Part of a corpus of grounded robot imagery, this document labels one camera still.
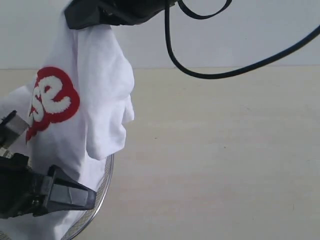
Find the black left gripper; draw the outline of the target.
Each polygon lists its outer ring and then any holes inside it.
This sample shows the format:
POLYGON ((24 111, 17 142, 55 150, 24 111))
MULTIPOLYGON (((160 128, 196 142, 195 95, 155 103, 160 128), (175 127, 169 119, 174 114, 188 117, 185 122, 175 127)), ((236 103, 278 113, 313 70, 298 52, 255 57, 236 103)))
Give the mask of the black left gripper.
POLYGON ((49 168, 47 175, 36 173, 28 161, 20 153, 0 158, 1 219, 95 208, 96 191, 73 180, 56 165, 49 168))

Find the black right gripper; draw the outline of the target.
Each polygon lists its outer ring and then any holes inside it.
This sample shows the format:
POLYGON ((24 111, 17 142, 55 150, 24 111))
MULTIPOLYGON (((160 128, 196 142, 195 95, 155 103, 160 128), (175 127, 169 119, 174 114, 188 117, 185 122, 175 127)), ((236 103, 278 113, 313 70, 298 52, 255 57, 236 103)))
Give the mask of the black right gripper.
POLYGON ((149 21, 174 0, 72 0, 63 13, 69 29, 97 25, 135 26, 149 21))

